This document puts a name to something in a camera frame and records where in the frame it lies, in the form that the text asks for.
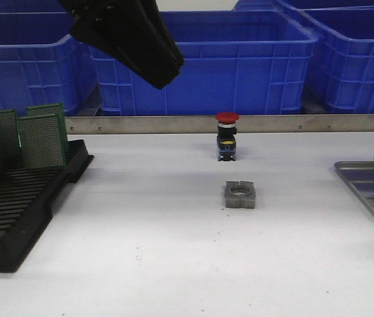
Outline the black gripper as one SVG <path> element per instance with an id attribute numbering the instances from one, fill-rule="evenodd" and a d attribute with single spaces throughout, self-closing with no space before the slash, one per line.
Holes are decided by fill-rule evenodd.
<path id="1" fill-rule="evenodd" d="M 118 60 L 161 89 L 179 75 L 184 58 L 155 1 L 66 1 L 70 34 Z"/>

